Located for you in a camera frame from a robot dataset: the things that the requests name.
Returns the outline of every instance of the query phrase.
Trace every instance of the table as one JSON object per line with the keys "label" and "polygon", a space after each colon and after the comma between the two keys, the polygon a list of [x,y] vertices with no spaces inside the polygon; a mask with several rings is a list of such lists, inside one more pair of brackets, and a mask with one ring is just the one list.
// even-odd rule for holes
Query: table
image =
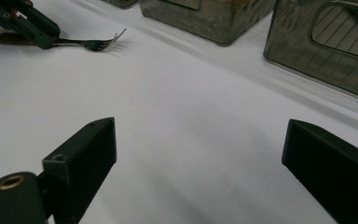
{"label": "table", "polygon": [[289,119],[358,147],[358,99],[263,57],[271,14],[222,48],[100,0],[34,0],[107,52],[0,45],[0,177],[115,117],[117,163],[81,223],[335,223],[281,163]]}

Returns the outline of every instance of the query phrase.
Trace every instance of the fork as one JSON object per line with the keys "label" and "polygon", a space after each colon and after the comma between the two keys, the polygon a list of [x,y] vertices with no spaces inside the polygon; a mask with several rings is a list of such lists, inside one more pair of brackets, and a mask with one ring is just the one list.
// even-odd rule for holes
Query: fork
{"label": "fork", "polygon": [[115,37],[110,40],[70,40],[70,39],[57,38],[54,41],[53,45],[54,46],[80,45],[89,51],[94,51],[94,52],[103,51],[111,44],[115,43],[124,34],[126,30],[127,29],[124,29],[120,35],[115,34]]}
{"label": "fork", "polygon": [[[110,40],[70,40],[70,39],[63,39],[57,38],[53,42],[54,47],[58,46],[82,46],[83,48],[93,51],[99,52],[103,51],[111,44],[115,43],[126,31],[124,29],[120,35],[115,34],[115,37]],[[0,35],[0,43],[1,44],[9,44],[9,45],[33,45],[33,43],[29,40],[26,40],[19,34],[13,33],[3,33]]]}

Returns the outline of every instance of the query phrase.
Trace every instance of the silver fork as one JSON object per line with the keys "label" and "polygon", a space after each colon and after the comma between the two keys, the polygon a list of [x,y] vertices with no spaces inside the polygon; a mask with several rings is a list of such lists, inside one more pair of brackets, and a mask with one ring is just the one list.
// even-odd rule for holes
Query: silver fork
{"label": "silver fork", "polygon": [[103,51],[111,44],[115,43],[124,34],[126,30],[127,29],[124,29],[120,35],[115,34],[115,37],[110,40],[70,40],[70,39],[57,38],[54,41],[53,46],[80,45],[89,51],[94,51],[94,52]]}

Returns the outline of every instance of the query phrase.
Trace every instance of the white tablecloth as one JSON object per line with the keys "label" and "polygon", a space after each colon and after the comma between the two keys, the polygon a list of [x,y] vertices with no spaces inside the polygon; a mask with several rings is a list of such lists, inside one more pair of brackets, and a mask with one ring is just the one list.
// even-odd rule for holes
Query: white tablecloth
{"label": "white tablecloth", "polygon": [[0,177],[115,117],[117,163],[82,223],[335,223],[281,163],[289,119],[358,147],[358,99],[266,62],[271,14],[221,48],[100,0],[35,0],[107,52],[0,45]]}

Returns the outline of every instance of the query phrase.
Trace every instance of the translucent container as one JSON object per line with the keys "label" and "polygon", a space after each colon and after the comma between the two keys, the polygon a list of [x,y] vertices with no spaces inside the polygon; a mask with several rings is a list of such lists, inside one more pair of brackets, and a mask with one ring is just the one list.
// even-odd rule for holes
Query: translucent container
{"label": "translucent container", "polygon": [[277,0],[264,55],[358,96],[358,0]]}
{"label": "translucent container", "polygon": [[228,46],[273,9],[275,0],[140,0],[145,17]]}
{"label": "translucent container", "polygon": [[103,0],[103,1],[115,7],[121,7],[121,8],[129,8],[133,4],[138,2],[138,0]]}

